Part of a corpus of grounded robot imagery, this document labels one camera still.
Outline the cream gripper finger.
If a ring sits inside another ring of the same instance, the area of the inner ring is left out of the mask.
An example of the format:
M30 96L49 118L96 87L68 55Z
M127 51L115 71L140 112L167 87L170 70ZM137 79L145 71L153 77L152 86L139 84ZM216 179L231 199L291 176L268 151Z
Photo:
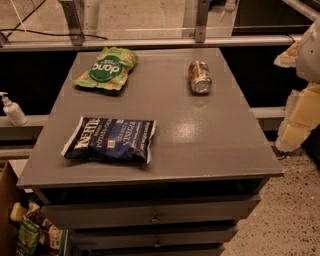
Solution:
M319 124L320 84L309 83L302 91L292 90L278 130L276 148L282 152L296 150Z
M274 64L283 68L295 68L298 46L299 41L294 42L289 48L275 58Z

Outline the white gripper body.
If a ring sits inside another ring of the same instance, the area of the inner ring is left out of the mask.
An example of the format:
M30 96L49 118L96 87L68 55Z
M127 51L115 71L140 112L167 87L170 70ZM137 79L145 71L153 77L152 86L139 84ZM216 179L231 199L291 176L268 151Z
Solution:
M320 83L320 17L303 34L296 56L297 76Z

